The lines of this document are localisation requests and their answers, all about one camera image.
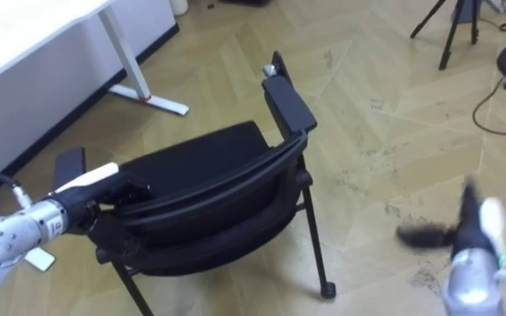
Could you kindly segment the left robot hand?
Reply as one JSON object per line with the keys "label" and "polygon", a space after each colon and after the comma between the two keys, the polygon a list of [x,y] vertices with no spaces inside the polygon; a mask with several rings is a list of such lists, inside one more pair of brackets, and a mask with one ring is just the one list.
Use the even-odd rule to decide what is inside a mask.
{"label": "left robot hand", "polygon": [[151,199],[150,186],[110,162],[84,173],[49,193],[67,220],[65,233],[86,234],[97,220],[100,205],[130,205]]}

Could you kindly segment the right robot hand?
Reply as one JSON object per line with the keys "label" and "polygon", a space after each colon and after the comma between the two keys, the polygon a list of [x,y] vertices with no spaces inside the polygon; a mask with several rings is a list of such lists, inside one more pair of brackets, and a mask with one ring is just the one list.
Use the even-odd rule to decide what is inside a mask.
{"label": "right robot hand", "polygon": [[498,265],[504,267],[506,255],[497,251],[494,243],[481,229],[480,209],[483,202],[476,181],[472,177],[467,177],[463,184],[455,223],[404,224],[396,227],[395,236],[408,248],[418,250],[449,248],[451,258],[465,249],[480,248],[488,251]]}

